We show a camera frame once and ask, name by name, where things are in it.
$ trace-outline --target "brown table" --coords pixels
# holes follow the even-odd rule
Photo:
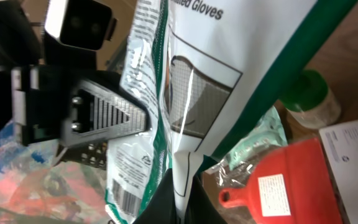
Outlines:
[[[358,4],[306,67],[319,71],[339,100],[342,116],[338,123],[358,119]],[[281,102],[276,102],[275,106],[289,142],[318,134],[317,130],[306,129],[298,124]],[[218,189],[214,176],[206,174],[203,177],[207,194],[217,206]],[[233,209],[240,213],[246,212],[245,207]]]

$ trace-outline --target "orange plastic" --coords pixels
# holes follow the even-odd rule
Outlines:
[[[283,174],[291,215],[263,217],[258,178],[276,174]],[[317,138],[272,151],[259,162],[245,188],[223,189],[219,203],[225,208],[247,206],[256,223],[342,223]]]

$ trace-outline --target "green bottle cap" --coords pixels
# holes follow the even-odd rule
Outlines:
[[[305,70],[280,101],[290,111],[308,111],[319,105],[327,94],[328,86],[322,76],[314,70]]]

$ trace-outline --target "bottle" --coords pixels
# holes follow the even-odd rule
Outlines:
[[[302,126],[310,129],[333,124],[341,115],[341,105],[314,70],[303,71],[280,101]]]

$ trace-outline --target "red dustpan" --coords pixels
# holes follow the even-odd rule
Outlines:
[[[245,188],[223,189],[219,203],[248,207],[256,223],[342,223],[317,138],[272,151],[257,164]]]

